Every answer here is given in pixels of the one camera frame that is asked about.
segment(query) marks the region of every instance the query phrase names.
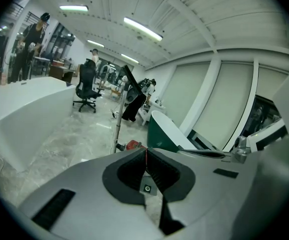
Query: concrete floor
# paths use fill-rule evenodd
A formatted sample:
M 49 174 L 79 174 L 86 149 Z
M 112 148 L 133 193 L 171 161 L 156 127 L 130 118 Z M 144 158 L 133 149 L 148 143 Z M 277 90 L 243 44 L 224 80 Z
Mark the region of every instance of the concrete floor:
M 79 79 L 74 77 L 73 84 Z M 111 110 L 119 103 L 110 98 L 110 91 L 105 90 L 96 99 L 96 113 L 85 106 L 78 112 L 80 104 L 73 106 L 72 115 L 45 140 L 37 152 L 34 162 L 26 171 L 18 172 L 7 162 L 0 173 L 0 197 L 18 207 L 21 202 L 41 185 L 63 172 L 65 169 L 80 163 L 82 159 L 91 160 L 109 155 L 113 148 L 113 135 L 117 119 Z M 142 119 L 137 115 L 135 122 L 122 120 L 119 143 L 131 140 L 147 145 L 148 124 L 142 126 Z M 147 213 L 155 224 L 159 223 L 162 195 L 146 194 Z

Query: green panel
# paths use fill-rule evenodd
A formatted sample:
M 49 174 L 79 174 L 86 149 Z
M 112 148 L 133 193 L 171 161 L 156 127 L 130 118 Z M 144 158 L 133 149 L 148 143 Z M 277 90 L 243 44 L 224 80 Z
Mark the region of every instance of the green panel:
M 159 148 L 175 153 L 179 150 L 152 116 L 149 121 L 147 144 L 148 148 Z

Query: metal pole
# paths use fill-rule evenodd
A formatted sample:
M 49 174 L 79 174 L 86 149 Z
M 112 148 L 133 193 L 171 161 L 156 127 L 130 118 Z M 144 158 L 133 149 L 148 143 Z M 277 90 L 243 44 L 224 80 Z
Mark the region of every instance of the metal pole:
M 118 121 L 116 123 L 116 128 L 115 128 L 115 136 L 114 136 L 114 140 L 113 140 L 113 153 L 112 154 L 116 153 L 116 151 L 117 151 L 117 144 L 118 144 L 121 119 L 123 116 L 123 108 L 125 106 L 129 86 L 130 86 L 130 84 L 127 82 L 124 86 L 124 89 L 123 89 L 122 100 L 121 100 L 119 115 L 118 115 Z

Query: table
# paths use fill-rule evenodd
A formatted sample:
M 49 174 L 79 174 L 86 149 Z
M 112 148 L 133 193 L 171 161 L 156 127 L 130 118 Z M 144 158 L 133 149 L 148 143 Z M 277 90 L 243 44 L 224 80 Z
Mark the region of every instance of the table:
M 52 61 L 52 65 L 53 66 L 63 66 L 65 63 L 64 62 L 61 62 L 61 61 L 58 61 L 58 60 L 53 60 Z
M 156 110 L 156 111 L 160 111 L 163 114 L 166 114 L 166 107 L 164 106 L 160 106 L 157 103 L 152 102 L 151 100 L 149 100 L 149 106 L 150 108 L 148 111 L 144 109 L 145 105 L 142 105 L 142 107 L 139 108 L 138 110 L 140 117 L 143 119 L 142 126 L 144 126 L 146 122 L 150 120 L 152 111 Z
M 29 79 L 31 79 L 31 76 L 32 76 L 32 71 L 33 71 L 33 67 L 34 67 L 34 62 L 36 61 L 41 61 L 41 62 L 48 62 L 47 63 L 47 66 L 46 66 L 46 69 L 45 69 L 45 76 L 47 75 L 47 71 L 48 71 L 48 68 L 49 68 L 49 64 L 50 64 L 50 59 L 47 59 L 47 58 L 41 58 L 41 57 L 33 57 L 32 58 L 32 62 L 31 62 L 31 66 L 30 66 L 30 75 L 29 75 Z
M 65 66 L 51 65 L 49 70 L 49 77 L 71 83 L 74 72 L 74 70 L 69 69 Z

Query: black office chair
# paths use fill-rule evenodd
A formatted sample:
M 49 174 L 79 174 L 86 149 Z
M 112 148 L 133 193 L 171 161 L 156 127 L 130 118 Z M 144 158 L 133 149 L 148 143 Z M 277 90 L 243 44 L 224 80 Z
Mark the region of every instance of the black office chair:
M 101 94 L 99 92 L 104 90 L 103 88 L 97 88 L 98 92 L 93 90 L 93 83 L 96 75 L 96 64 L 92 60 L 88 60 L 84 65 L 80 66 L 79 75 L 79 84 L 75 88 L 75 93 L 82 100 L 74 101 L 73 105 L 75 105 L 75 103 L 82 103 L 81 107 L 79 108 L 79 112 L 81 112 L 81 109 L 87 105 L 94 110 L 94 113 L 96 113 L 96 101 L 88 101 L 88 99 L 96 99 L 100 97 Z

